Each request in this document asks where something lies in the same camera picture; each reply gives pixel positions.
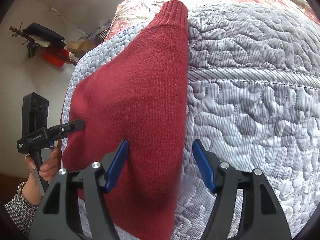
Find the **finger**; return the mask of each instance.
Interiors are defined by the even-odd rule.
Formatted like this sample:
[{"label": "finger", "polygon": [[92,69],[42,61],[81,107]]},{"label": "finger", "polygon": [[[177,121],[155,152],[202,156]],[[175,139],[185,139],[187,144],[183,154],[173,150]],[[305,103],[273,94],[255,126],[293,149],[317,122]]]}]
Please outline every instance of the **finger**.
[{"label": "finger", "polygon": [[47,161],[45,161],[41,167],[40,167],[40,170],[41,171],[47,171],[49,169],[51,169],[52,167],[54,166],[57,166],[58,165],[58,158],[54,158],[54,159],[49,159]]},{"label": "finger", "polygon": [[59,149],[57,147],[51,148],[50,158],[57,158],[59,156]]},{"label": "finger", "polygon": [[48,177],[44,177],[43,179],[44,179],[45,181],[52,181],[53,178],[54,178],[54,176],[48,176]]},{"label": "finger", "polygon": [[35,162],[30,155],[26,155],[25,160],[29,169],[34,170],[36,168]]},{"label": "finger", "polygon": [[57,172],[58,172],[58,167],[55,166],[47,171],[39,171],[39,175],[41,177],[49,177],[49,176],[53,176],[53,175],[57,174]]}]

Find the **patterned sleeve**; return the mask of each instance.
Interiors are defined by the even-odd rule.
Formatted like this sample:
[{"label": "patterned sleeve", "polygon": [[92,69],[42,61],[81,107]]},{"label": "patterned sleeve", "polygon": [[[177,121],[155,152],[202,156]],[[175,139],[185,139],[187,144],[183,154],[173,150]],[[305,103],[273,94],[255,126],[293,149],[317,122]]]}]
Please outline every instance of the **patterned sleeve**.
[{"label": "patterned sleeve", "polygon": [[19,230],[28,236],[38,206],[30,204],[29,201],[24,198],[22,188],[25,184],[25,182],[19,184],[13,200],[4,205],[4,208]]}]

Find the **red sweater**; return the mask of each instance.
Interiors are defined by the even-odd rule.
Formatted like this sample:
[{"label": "red sweater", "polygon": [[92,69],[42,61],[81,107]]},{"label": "red sweater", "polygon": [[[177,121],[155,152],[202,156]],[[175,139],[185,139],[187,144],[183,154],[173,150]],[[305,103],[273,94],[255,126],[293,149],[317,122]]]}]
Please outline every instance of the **red sweater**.
[{"label": "red sweater", "polygon": [[69,121],[81,118],[85,129],[68,136],[64,167],[85,169],[126,139],[128,159],[105,199],[113,222],[141,240],[168,240],[173,229],[185,139],[187,16],[183,3],[165,3],[72,96]]}]

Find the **cardboard box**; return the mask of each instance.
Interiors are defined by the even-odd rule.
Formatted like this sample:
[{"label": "cardboard box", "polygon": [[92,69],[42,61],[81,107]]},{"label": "cardboard box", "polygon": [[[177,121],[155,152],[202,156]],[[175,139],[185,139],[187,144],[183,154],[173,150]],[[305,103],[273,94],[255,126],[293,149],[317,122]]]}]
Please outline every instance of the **cardboard box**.
[{"label": "cardboard box", "polygon": [[82,42],[80,49],[74,53],[75,57],[81,59],[84,56],[84,54],[94,49],[95,47],[96,46],[92,44],[89,39],[86,39],[85,41]]},{"label": "cardboard box", "polygon": [[79,52],[82,46],[82,41],[70,41],[67,44],[67,50],[70,52]]}]

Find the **clutter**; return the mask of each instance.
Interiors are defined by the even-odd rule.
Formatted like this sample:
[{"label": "clutter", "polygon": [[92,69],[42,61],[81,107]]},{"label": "clutter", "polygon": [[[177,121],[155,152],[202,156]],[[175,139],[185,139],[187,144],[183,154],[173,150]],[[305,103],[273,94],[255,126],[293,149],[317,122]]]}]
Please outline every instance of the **clutter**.
[{"label": "clutter", "polygon": [[95,47],[96,46],[89,39],[85,39],[84,41],[70,41],[67,44],[67,50],[72,52],[75,57],[79,59]]},{"label": "clutter", "polygon": [[77,62],[70,58],[69,51],[64,49],[66,45],[63,42],[64,37],[38,23],[32,23],[23,30],[21,30],[21,26],[22,23],[19,29],[10,26],[10,30],[13,32],[13,37],[19,35],[27,39],[22,45],[28,43],[28,58],[34,57],[37,50],[42,48],[43,58],[57,67],[61,67],[67,62],[77,65]]},{"label": "clutter", "polygon": [[104,39],[107,37],[111,26],[111,21],[109,20],[100,20],[98,22],[98,28],[91,34],[89,34],[89,39],[92,43],[97,46],[103,43]]}]

